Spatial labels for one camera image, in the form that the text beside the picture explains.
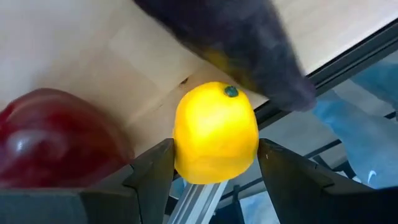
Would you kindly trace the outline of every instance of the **lemon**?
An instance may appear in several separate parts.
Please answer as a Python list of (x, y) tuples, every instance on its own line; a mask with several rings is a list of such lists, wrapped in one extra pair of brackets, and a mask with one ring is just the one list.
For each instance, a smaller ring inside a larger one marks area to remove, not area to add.
[(180, 101), (175, 115), (175, 168), (191, 184), (242, 174), (256, 156), (256, 117), (247, 96), (220, 82), (202, 84)]

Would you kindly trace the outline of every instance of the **black frame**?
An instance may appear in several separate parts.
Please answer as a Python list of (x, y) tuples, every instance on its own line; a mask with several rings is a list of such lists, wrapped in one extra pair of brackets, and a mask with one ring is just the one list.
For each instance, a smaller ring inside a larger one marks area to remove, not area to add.
[[(315, 85), (317, 95), (330, 90), (331, 88), (339, 85), (345, 80), (351, 78), (353, 75), (368, 68), (372, 64), (387, 57), (391, 53), (398, 50), (398, 19), (390, 22), (388, 25), (379, 29), (369, 37), (365, 38), (352, 48), (343, 52), (330, 62), (324, 64), (322, 67), (316, 69), (314, 72), (307, 75), (309, 80)], [(254, 110), (257, 119), (259, 130), (269, 126), (270, 124), (278, 121), (290, 112), (282, 111), (270, 101), (263, 103), (261, 106)], [(323, 146), (309, 154), (305, 155), (306, 158), (312, 158), (320, 153), (332, 148), (339, 144), (340, 141), (336, 140)], [(262, 182), (262, 178), (253, 180), (246, 185), (240, 187), (239, 191), (246, 190), (253, 185)], [(232, 197), (234, 192), (229, 192), (221, 197), (221, 200)]]

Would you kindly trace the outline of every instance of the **light wood panel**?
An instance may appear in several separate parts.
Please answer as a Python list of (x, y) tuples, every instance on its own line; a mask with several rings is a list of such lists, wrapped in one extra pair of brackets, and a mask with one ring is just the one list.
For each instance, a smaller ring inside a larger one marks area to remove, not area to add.
[[(395, 0), (274, 2), (305, 73), (398, 17)], [(114, 116), (140, 154), (171, 136), (179, 99), (214, 80), (233, 83), (131, 0), (0, 1), (1, 107), (38, 87), (69, 91)], [(266, 100), (248, 94), (253, 108)]]

